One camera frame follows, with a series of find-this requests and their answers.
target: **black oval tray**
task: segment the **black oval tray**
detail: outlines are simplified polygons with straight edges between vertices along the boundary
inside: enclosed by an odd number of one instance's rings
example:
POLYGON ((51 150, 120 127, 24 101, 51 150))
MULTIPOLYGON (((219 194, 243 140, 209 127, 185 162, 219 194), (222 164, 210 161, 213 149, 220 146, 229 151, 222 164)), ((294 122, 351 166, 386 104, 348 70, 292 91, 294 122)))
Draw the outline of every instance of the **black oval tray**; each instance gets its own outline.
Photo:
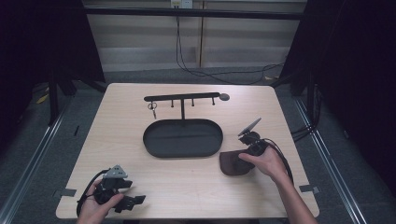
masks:
POLYGON ((223 135, 209 119, 162 119, 143 135, 149 154, 159 158, 208 157, 219 151, 223 135))

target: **white wall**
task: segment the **white wall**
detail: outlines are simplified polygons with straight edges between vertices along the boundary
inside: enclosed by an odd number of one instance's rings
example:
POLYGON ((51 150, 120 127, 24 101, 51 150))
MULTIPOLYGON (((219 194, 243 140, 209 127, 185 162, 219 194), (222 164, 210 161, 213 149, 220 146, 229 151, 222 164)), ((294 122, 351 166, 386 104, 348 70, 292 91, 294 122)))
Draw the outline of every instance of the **white wall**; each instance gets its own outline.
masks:
MULTIPOLYGON (((84 4, 170 7, 170 0, 85 0, 84 4)), ((194 8, 221 10, 302 12, 304 6, 301 0, 193 1, 194 8)), ((89 15, 88 18, 105 72, 177 67, 176 18, 113 15, 89 15)), ((282 63, 297 26, 297 21, 180 18, 183 59, 188 67, 282 63)))

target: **finger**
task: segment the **finger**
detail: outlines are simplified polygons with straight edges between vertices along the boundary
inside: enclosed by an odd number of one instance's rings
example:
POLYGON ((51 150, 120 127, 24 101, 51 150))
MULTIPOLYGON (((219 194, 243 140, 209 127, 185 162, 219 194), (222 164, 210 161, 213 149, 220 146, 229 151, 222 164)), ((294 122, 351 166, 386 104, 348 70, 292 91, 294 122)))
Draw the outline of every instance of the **finger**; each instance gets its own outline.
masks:
POLYGON ((271 147, 271 146, 268 146, 268 147, 265 149, 264 153, 265 153, 265 152, 267 152, 267 153, 276 152, 276 149, 274 149, 274 148, 271 147))
POLYGON ((108 200, 107 203, 104 203, 101 205, 100 210, 101 213, 107 214, 108 210, 110 210, 112 207, 116 206, 117 203, 119 203, 123 199, 124 195, 122 193, 116 194, 113 197, 108 200))
POLYGON ((247 153, 240 153, 238 155, 239 159, 243 160, 243 161, 248 161, 254 164, 254 162, 257 160, 257 157, 251 156, 247 153))
POLYGON ((98 186, 98 184, 99 184, 101 181, 102 181, 102 179, 95 180, 95 181, 91 184, 90 188, 88 189, 87 195, 92 195, 92 194, 95 192, 96 186, 98 186))

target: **person's left hand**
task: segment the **person's left hand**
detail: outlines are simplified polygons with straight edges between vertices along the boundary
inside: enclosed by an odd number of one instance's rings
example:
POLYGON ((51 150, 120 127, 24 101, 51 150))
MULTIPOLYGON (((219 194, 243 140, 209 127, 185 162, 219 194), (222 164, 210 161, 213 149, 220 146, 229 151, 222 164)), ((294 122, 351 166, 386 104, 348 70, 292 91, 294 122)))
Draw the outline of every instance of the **person's left hand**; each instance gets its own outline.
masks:
MULTIPOLYGON (((87 195, 92 195, 95 191, 96 186, 100 183, 100 179, 96 180, 92 183, 90 189, 87 191, 87 195)), ((119 203, 122 198, 124 197, 123 194, 119 193, 114 195, 110 198, 107 203, 99 204, 90 196, 85 200, 84 204, 82 205, 81 212, 77 219, 77 224, 99 224, 105 219, 108 214, 108 211, 114 207, 117 203, 119 203)))

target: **gray floor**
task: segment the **gray floor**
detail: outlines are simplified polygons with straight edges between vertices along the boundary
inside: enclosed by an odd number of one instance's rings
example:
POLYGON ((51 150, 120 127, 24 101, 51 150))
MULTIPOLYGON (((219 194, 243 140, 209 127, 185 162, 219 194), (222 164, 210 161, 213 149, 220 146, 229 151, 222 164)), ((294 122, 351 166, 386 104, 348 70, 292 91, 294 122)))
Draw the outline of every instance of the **gray floor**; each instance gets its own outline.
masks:
MULTIPOLYGON (((206 69, 206 72, 233 71, 235 69, 237 68, 212 68, 206 69)), ((279 74, 280 70, 281 68, 277 68, 265 75, 274 77, 279 74)), ((261 78, 261 75, 233 74, 217 76, 217 78, 225 78, 234 84, 247 84, 261 78)), ((180 69, 107 73, 106 80, 108 83, 224 84, 212 77, 189 75, 180 69)), ((271 81, 264 79, 255 85, 266 85, 271 81)), ((53 197, 53 192, 66 186, 103 98, 102 93, 83 84, 77 84, 78 92, 75 96, 67 98, 61 95, 61 105, 67 105, 66 102, 70 103, 65 107, 64 118, 59 130, 51 140, 43 161, 39 164, 29 183, 29 188, 23 195, 23 200, 12 223, 75 223, 74 220, 60 220, 55 216, 59 199, 53 197)), ((39 91, 34 95, 15 138, 10 143, 8 151, 1 157, 0 181, 6 183, 0 188, 0 205, 2 206, 17 185, 26 164, 32 158, 41 137, 48 128, 49 102, 46 101, 41 105, 35 103, 41 93, 39 91)), ((294 131, 304 126, 295 100, 290 96, 289 86, 283 85, 276 88, 276 94, 290 130, 294 131)), ((355 144, 345 139, 342 127, 325 105, 321 111, 318 129, 347 185, 359 203, 367 223, 396 223, 395 199, 377 174, 366 164, 355 144)), ((311 137, 308 135, 297 142, 296 146, 310 184, 320 189, 320 193, 315 195, 320 209, 318 221, 320 223, 353 223, 311 137)), ((282 222, 282 219, 261 220, 261 223, 282 222)), ((106 223, 120 223, 120 221, 107 220, 106 223)))

